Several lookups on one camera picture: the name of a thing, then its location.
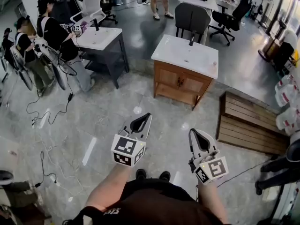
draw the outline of white chair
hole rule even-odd
[[[76,22],[74,17],[78,16],[79,14],[82,14],[83,18]],[[91,26],[94,24],[94,19],[97,19],[97,22],[99,23],[105,19],[105,17],[106,15],[100,6],[100,0],[83,0],[82,11],[72,16],[70,20],[74,22],[75,25],[80,25],[83,21],[85,21],[89,26]]]

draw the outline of white sink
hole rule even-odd
[[[186,39],[164,35],[151,58],[218,78],[218,50]]]
[[[122,29],[118,28],[96,28],[87,27],[86,31],[77,39],[72,38],[74,44],[79,47],[103,50],[109,45],[120,33]]]

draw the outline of door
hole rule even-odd
[[[183,73],[183,77],[179,84],[179,90],[194,93],[202,96],[210,84],[211,80],[205,80],[202,77],[196,77],[190,74]]]
[[[155,64],[155,82],[178,89],[183,73],[175,66]]]

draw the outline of wooden pallet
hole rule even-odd
[[[289,138],[277,129],[276,115],[231,93],[221,97],[217,140],[269,154],[284,154]]]

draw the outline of faucet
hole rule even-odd
[[[94,19],[94,24],[95,24],[95,27],[96,27],[96,31],[99,31],[99,26],[98,26],[98,22],[97,22],[97,19]]]
[[[194,31],[192,31],[192,37],[191,37],[191,40],[189,41],[190,46],[193,46],[195,36],[196,36],[196,31],[194,30]]]

